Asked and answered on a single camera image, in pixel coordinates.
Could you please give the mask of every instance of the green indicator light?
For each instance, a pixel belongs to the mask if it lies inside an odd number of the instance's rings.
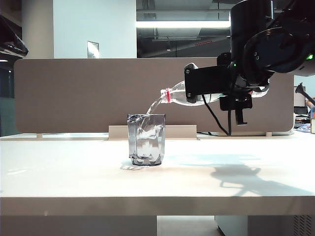
[[[309,54],[309,56],[306,58],[306,60],[312,60],[314,58],[313,54]]]

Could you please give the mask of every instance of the desk divider panel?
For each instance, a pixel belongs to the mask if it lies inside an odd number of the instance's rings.
[[[216,58],[22,59],[15,63],[16,123],[22,133],[108,132],[126,125],[127,114],[146,113],[160,89],[184,80],[184,67],[216,65]],[[247,126],[232,131],[288,131],[293,126],[293,76],[275,74],[263,98],[244,110]],[[227,112],[210,103],[223,127]],[[218,132],[205,106],[161,104],[166,124],[196,124],[197,131]]]

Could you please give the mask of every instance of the fluorescent light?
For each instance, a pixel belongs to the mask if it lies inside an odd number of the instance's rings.
[[[229,28],[230,21],[137,21],[137,28]]]

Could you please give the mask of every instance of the clear drinking glass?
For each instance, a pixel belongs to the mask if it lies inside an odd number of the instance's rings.
[[[164,157],[165,114],[127,116],[129,158],[138,166],[160,165]]]

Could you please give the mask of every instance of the black cable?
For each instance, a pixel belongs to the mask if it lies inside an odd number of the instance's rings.
[[[202,95],[202,99],[203,102],[205,103],[206,107],[208,108],[208,110],[210,111],[211,115],[213,116],[213,118],[216,120],[219,128],[226,134],[228,135],[228,132],[222,127],[222,125],[220,124],[220,121],[218,120],[218,118],[216,117],[216,115],[214,114],[214,112],[212,111],[212,109],[210,108],[210,106],[208,105],[206,99],[205,99],[205,95]]]
[[[231,110],[227,111],[228,136],[232,135]]]

